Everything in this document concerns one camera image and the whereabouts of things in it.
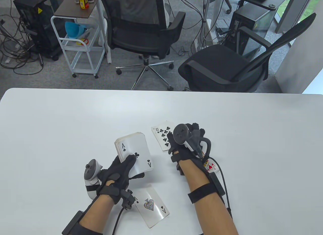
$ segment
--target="white cart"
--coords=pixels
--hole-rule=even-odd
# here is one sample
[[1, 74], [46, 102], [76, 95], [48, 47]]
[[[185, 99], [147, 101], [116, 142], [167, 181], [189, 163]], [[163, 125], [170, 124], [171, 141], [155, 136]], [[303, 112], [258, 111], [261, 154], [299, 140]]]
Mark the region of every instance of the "white cart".
[[[91, 16], [92, 10], [95, 7], [98, 9], [98, 19]], [[89, 42], [71, 39], [68, 38], [67, 35], [65, 37], [60, 37], [54, 24], [56, 18], [72, 19], [75, 23], [77, 23], [78, 18], [93, 19], [94, 25], [82, 35], [83, 38], [87, 38]], [[112, 62], [110, 47], [108, 46], [107, 38], [105, 37], [103, 10], [100, 0], [94, 0], [93, 4], [90, 4], [89, 9], [86, 10], [82, 10], [78, 4], [75, 4], [75, 0], [64, 0], [52, 16], [51, 24], [74, 78], [77, 76], [75, 73], [81, 73], [93, 74], [97, 79], [97, 73], [102, 59], [107, 56], [107, 62]], [[99, 37], [101, 37], [103, 46], [94, 45]], [[66, 51], [76, 51], [72, 63], [70, 63]]]
[[[82, 41], [79, 39], [71, 39], [66, 35], [64, 38], [60, 37], [55, 24], [55, 18], [66, 18], [73, 19], [74, 22], [77, 23], [76, 18], [71, 17], [62, 17], [62, 16], [52, 16], [51, 23], [56, 34], [56, 37], [60, 43], [63, 54], [66, 58], [66, 62], [68, 63], [69, 69], [72, 72], [72, 76], [76, 78], [75, 73], [83, 73], [83, 74], [93, 74], [95, 78], [98, 78], [98, 69], [102, 62], [102, 59], [106, 57], [105, 49], [104, 49], [104, 41], [103, 46], [93, 46], [94, 43], [98, 40], [100, 36], [101, 39], [104, 39], [104, 35], [102, 34], [100, 24], [95, 17], [90, 16], [93, 20], [96, 21], [96, 25], [92, 25], [90, 29], [84, 32], [79, 38], [81, 39], [83, 36], [87, 36], [86, 39], [88, 41]], [[77, 51], [72, 63], [69, 62], [66, 51]], [[108, 47], [109, 59], [108, 62], [111, 63], [111, 53], [110, 48]]]

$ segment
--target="chair armrest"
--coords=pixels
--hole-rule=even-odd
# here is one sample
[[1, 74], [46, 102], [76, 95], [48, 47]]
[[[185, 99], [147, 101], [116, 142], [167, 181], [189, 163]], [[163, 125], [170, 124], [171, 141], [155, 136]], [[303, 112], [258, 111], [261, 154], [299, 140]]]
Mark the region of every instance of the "chair armrest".
[[221, 85], [232, 85], [235, 84], [234, 82], [230, 82], [228, 80], [225, 80], [223, 78], [220, 78], [215, 73], [211, 72], [207, 68], [203, 67], [198, 62], [191, 60], [186, 63], [187, 66], [189, 66], [192, 70], [195, 70], [196, 72], [199, 72], [200, 74], [203, 74], [204, 76], [208, 77], [212, 81], [221, 84]]
[[165, 58], [171, 45], [180, 38], [184, 19], [185, 12], [178, 12], [172, 24], [167, 29], [159, 31], [158, 56], [160, 59]]
[[266, 49], [268, 49], [271, 46], [271, 43], [264, 38], [260, 37], [256, 33], [254, 33], [252, 30], [248, 29], [245, 26], [240, 27], [237, 30], [237, 53], [239, 53], [239, 38], [240, 38], [240, 32], [246, 33], [252, 40], [258, 42], [262, 46], [264, 46]]

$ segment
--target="playing card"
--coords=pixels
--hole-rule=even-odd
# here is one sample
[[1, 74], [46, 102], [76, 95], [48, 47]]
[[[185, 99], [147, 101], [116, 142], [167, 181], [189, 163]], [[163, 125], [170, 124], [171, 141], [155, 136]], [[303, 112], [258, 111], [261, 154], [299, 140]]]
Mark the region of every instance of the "playing card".
[[137, 132], [118, 138], [114, 144], [120, 162], [123, 162], [126, 157], [131, 154], [135, 155], [137, 158], [136, 163], [129, 172], [130, 178], [154, 168], [146, 138], [143, 133]]
[[171, 145], [168, 142], [167, 134], [172, 133], [174, 130], [174, 123], [170, 121], [165, 121], [157, 126], [151, 128], [154, 133], [161, 149], [167, 151], [170, 149]]
[[169, 215], [168, 209], [151, 185], [133, 190], [133, 196], [136, 199], [134, 204], [149, 228]]
[[208, 159], [205, 163], [204, 163], [204, 167], [206, 168], [206, 170], [211, 173], [211, 172], [218, 172], [219, 171], [219, 167], [217, 166], [217, 164], [212, 160], [212, 159]]

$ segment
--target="white vr controller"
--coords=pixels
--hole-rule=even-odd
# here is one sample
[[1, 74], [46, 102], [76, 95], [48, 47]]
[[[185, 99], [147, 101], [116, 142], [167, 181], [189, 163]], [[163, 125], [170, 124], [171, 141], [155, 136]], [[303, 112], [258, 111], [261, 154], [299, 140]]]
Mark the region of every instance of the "white vr controller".
[[93, 200], [97, 196], [96, 189], [101, 185], [98, 179], [98, 173], [101, 171], [102, 166], [97, 160], [92, 159], [86, 166], [84, 171], [84, 182], [86, 191], [89, 197]]

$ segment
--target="caster wheel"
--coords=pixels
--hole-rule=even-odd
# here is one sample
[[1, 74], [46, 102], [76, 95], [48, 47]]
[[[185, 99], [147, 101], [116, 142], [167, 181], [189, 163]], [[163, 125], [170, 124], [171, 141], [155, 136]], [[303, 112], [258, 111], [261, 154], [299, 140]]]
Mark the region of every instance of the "caster wheel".
[[53, 61], [57, 61], [58, 59], [59, 59], [58, 55], [56, 55], [56, 56], [52, 56], [52, 60], [53, 60]]

